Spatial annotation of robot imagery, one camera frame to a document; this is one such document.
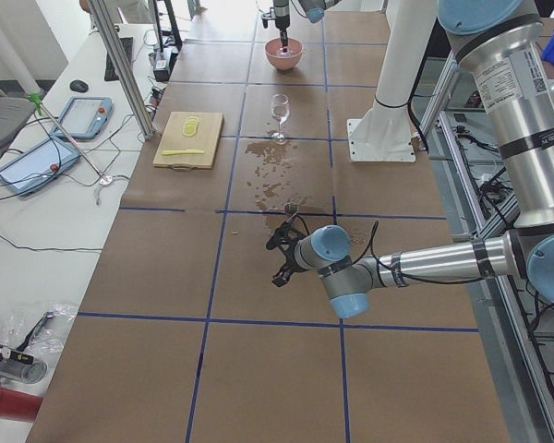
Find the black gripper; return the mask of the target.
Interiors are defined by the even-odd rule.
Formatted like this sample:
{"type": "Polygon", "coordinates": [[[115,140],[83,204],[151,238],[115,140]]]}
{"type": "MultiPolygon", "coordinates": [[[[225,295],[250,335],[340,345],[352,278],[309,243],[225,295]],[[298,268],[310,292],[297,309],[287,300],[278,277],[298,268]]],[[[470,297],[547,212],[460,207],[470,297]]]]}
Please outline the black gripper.
{"type": "Polygon", "coordinates": [[[283,287],[291,277],[300,271],[295,260],[295,247],[300,240],[300,232],[290,221],[284,221],[275,229],[265,247],[267,250],[279,248],[285,256],[285,263],[271,277],[271,282],[277,287],[283,287]]]}
{"type": "Polygon", "coordinates": [[[273,21],[275,27],[280,31],[280,41],[282,51],[288,51],[288,35],[287,29],[290,26],[290,9],[289,5],[273,5],[268,12],[261,14],[261,22],[264,29],[269,27],[269,22],[273,21]]]}

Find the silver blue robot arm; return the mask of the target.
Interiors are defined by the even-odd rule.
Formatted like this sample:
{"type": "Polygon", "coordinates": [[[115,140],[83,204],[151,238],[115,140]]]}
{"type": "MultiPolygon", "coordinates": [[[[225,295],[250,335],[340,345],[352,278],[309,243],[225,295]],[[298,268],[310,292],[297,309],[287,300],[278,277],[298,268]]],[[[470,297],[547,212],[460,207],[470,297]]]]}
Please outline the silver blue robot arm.
{"type": "MultiPolygon", "coordinates": [[[[310,23],[320,21],[326,10],[336,6],[339,0],[301,0],[299,5],[305,13],[306,18],[310,23]]],[[[290,22],[290,2],[288,0],[273,0],[272,6],[268,12],[261,13],[261,22],[264,29],[269,27],[269,22],[273,21],[276,29],[280,32],[281,47],[287,53],[289,39],[287,30],[291,25],[290,22]]]]}
{"type": "Polygon", "coordinates": [[[435,26],[445,32],[457,65],[481,96],[502,165],[489,179],[473,176],[463,152],[456,169],[470,198],[506,231],[494,238],[377,256],[367,246],[351,258],[351,239],[339,226],[295,227],[297,215],[272,234],[269,249],[285,262],[273,276],[283,286],[297,273],[318,273],[340,318],[363,313],[377,288],[428,283],[467,284],[511,275],[554,305],[554,98],[536,49],[543,23],[532,1],[402,1],[391,20],[383,65],[384,89],[350,128],[354,154],[369,145],[378,160],[397,160],[396,119],[412,111],[421,59],[435,26]]]}

